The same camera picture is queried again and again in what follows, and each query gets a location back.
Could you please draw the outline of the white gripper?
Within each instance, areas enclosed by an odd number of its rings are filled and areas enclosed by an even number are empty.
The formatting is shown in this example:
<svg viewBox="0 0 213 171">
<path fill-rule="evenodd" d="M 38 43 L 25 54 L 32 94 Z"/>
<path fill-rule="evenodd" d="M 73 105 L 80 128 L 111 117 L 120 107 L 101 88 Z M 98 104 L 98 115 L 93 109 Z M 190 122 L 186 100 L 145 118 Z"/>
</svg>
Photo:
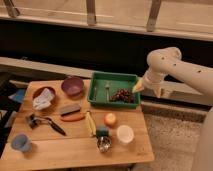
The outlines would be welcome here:
<svg viewBox="0 0 213 171">
<path fill-rule="evenodd" d="M 137 93 L 140 92 L 145 88 L 152 89 L 157 98 L 161 97 L 161 85 L 166 77 L 165 74 L 159 73 L 154 71 L 153 69 L 149 68 L 144 76 L 143 79 L 140 78 L 138 82 L 133 86 L 132 92 Z"/>
</svg>

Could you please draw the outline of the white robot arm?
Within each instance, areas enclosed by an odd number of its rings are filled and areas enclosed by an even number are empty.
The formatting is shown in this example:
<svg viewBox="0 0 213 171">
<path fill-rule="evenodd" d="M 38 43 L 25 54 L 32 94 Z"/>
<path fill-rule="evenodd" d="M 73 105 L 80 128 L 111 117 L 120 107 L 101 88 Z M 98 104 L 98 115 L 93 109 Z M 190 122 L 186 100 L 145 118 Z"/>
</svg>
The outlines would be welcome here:
<svg viewBox="0 0 213 171">
<path fill-rule="evenodd" d="M 184 62 L 181 58 L 177 47 L 151 51 L 147 55 L 149 68 L 132 92 L 148 88 L 160 97 L 164 78 L 171 75 L 213 101 L 213 68 Z M 213 171 L 213 106 L 204 120 L 191 171 Z"/>
</svg>

